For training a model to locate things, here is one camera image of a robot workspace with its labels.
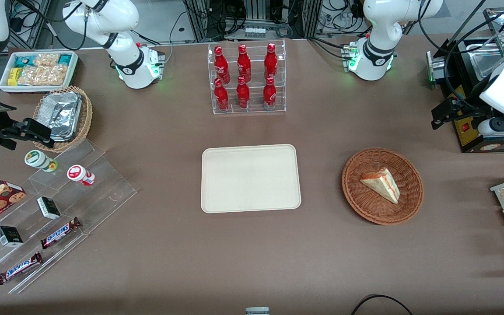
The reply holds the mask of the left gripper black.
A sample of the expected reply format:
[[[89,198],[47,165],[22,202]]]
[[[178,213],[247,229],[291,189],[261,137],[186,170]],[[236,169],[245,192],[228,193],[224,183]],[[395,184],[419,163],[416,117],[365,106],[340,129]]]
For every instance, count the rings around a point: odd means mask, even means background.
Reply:
[[[431,127],[433,130],[437,130],[445,123],[453,121],[453,124],[455,124],[466,118],[477,118],[478,123],[472,125],[474,128],[477,128],[477,125],[481,121],[490,117],[489,110],[483,106],[457,103],[455,98],[446,98],[431,110],[431,114],[433,118]]]

